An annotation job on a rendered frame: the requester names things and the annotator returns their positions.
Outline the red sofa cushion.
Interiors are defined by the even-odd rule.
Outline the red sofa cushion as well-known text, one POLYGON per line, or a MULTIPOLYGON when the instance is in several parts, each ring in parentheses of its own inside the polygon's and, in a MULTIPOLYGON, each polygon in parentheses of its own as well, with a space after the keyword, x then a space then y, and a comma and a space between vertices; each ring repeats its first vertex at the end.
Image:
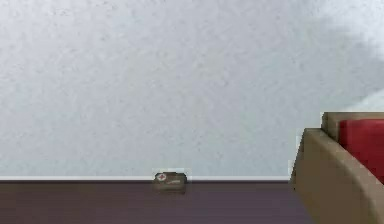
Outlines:
POLYGON ((384 119, 342 120, 339 143, 384 184, 384 119))

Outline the tan sofa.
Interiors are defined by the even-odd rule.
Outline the tan sofa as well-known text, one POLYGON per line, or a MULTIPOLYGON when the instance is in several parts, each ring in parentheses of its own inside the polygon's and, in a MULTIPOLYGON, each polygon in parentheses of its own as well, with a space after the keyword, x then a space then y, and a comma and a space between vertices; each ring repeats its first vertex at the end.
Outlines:
POLYGON ((339 143, 342 120, 384 112, 326 112, 303 132, 290 183, 315 224, 384 224, 384 184, 339 143))

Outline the brown first aid box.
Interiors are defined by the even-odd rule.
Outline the brown first aid box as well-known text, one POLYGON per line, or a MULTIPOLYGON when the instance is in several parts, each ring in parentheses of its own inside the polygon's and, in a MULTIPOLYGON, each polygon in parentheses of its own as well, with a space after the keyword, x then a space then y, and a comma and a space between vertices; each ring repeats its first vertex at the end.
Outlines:
POLYGON ((153 180, 153 187, 160 192, 184 193, 186 191, 187 176, 184 173, 161 172, 153 180))

